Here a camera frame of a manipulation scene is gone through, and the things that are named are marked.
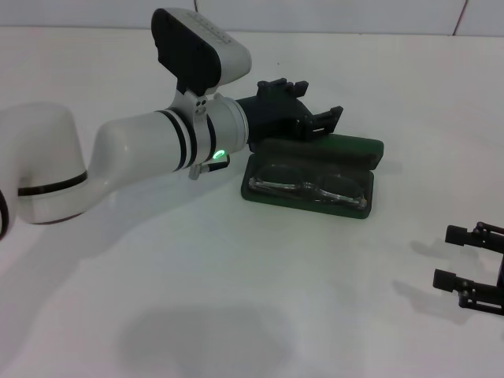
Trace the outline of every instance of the white wall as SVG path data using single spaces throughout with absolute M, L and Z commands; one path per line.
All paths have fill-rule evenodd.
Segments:
M 194 0 L 0 0 L 0 25 L 148 28 L 159 7 Z M 465 0 L 198 0 L 228 30 L 453 33 Z
M 157 8 L 193 9 L 193 0 L 0 0 L 0 25 L 150 28 Z
M 457 35 L 504 36 L 504 1 L 469 0 Z
M 451 35 L 464 3 L 465 0 L 199 0 L 199 10 L 230 30 Z

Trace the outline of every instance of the table surface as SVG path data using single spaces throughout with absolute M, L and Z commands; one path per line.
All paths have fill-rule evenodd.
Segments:
M 502 226 L 504 39 L 233 33 L 253 68 L 222 87 L 307 80 L 338 133 L 380 139 L 375 202 L 352 220 L 244 201 L 228 169 L 138 183 L 81 217 L 17 220 L 0 243 L 0 376 L 496 377 L 504 321 L 458 308 L 434 269 L 487 284 L 498 255 L 443 242 Z M 168 106 L 147 30 L 0 28 L 0 107 L 99 125 Z

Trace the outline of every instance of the glasses case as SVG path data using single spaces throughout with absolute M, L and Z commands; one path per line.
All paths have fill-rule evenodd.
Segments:
M 309 143 L 265 139 L 249 157 L 242 182 L 248 201 L 365 219 L 374 170 L 384 155 L 375 139 L 330 134 Z

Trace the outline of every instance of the black stripe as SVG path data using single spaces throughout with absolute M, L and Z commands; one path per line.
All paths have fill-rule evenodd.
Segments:
M 182 128 L 180 127 L 179 121 L 176 120 L 176 118 L 170 114 L 170 112 L 167 112 L 166 110 L 158 110 L 159 113 L 164 114 L 167 116 L 169 120 L 171 120 L 173 127 L 175 128 L 176 135 L 179 137 L 179 142 L 180 142 L 180 161 L 179 165 L 176 167 L 175 171 L 178 171 L 179 169 L 182 168 L 183 163 L 186 161 L 186 156 L 187 156 L 187 146 L 186 146 L 186 138 L 183 136 Z
M 169 109 L 173 111 L 180 119 L 185 123 L 187 132 L 189 133 L 189 139 L 191 140 L 191 158 L 189 162 L 184 168 L 190 167 L 196 160 L 196 153 L 198 152 L 198 142 L 196 140 L 195 128 L 192 127 L 192 124 L 187 121 L 186 117 L 183 114 L 176 111 L 176 109 Z
M 45 193 L 52 193 L 53 191 L 62 191 L 69 187 L 75 187 L 86 179 L 87 171 L 73 179 L 61 181 L 59 183 L 49 183 L 47 185 L 40 185 L 39 187 L 20 187 L 17 189 L 17 195 L 19 197 L 25 197 L 27 195 L 44 195 Z
M 0 191 L 0 217 L 2 217 L 2 229 L 0 229 L 0 240 L 7 233 L 7 228 L 9 228 L 9 209 L 7 208 L 7 202 L 2 192 Z
M 210 134 L 210 153 L 208 154 L 208 158 L 205 161 L 213 158 L 213 154 L 215 154 L 216 140 L 215 140 L 215 128 L 213 128 L 213 122 L 210 120 L 209 115 L 206 115 L 206 123 L 208 124 L 208 133 Z
M 75 217 L 78 217 L 81 214 L 82 213 L 78 213 L 76 215 L 71 215 L 70 217 L 66 217 L 66 218 L 63 218 L 63 219 L 50 220 L 49 222 L 34 223 L 34 224 L 44 225 L 44 224 L 56 224 L 56 223 L 66 222 L 66 221 L 70 221 L 71 219 L 73 219 Z

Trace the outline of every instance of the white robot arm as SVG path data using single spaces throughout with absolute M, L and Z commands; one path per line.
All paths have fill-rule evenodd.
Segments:
M 250 71 L 248 50 L 199 13 L 158 9 L 158 60 L 178 79 L 167 109 L 110 121 L 98 130 L 86 169 L 72 114 L 53 103 L 0 112 L 0 239 L 14 218 L 50 224 L 75 217 L 106 195 L 148 177 L 225 168 L 229 154 L 264 138 L 310 139 L 334 131 L 342 108 L 312 115 L 297 100 L 307 82 L 259 82 L 257 96 L 215 94 Z M 213 158 L 227 155 L 227 162 Z

